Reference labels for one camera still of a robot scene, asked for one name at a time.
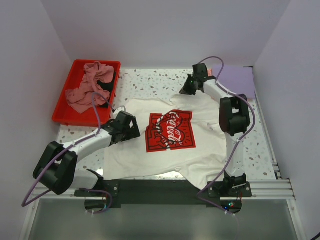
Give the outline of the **white t-shirt red print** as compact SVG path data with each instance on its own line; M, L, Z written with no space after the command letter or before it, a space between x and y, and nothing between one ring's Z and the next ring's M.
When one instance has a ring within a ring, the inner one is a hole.
M104 151L106 180L180 173L203 189L225 166L227 143L219 126L219 104L205 93L170 100L131 99L140 136Z

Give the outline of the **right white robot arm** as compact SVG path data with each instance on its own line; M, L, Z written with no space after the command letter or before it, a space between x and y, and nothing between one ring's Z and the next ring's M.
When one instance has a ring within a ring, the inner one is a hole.
M197 91L201 91L218 100L219 126L226 138L227 154L222 171L223 180L213 181L209 191L218 197L236 196L247 184L244 150L240 146L251 123L247 97L225 88L216 77L208 74L204 63L193 65L192 70L193 73L188 75L180 93L195 95Z

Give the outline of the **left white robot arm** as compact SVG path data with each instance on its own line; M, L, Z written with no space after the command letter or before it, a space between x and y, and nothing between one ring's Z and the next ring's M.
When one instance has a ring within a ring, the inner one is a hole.
M136 117L119 111L115 119L90 135L64 144L49 143L35 167L33 178L56 195L69 189L86 189L92 196L99 196L104 190L104 178L91 169L77 170L77 164L99 150L140 136Z

